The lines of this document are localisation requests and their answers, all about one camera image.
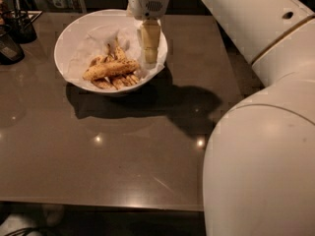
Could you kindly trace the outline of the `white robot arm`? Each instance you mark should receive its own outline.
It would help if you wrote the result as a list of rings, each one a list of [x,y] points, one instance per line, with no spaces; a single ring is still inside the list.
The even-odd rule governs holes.
[[[201,0],[264,85],[216,124],[207,236],[315,236],[315,22],[299,0]]]

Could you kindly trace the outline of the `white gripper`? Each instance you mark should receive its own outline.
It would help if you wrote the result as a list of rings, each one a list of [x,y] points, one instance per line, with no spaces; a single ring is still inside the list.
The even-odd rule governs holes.
[[[137,20],[143,21],[141,30],[142,50],[145,61],[154,64],[158,59],[160,25],[157,20],[167,10],[169,0],[128,0],[130,13]]]

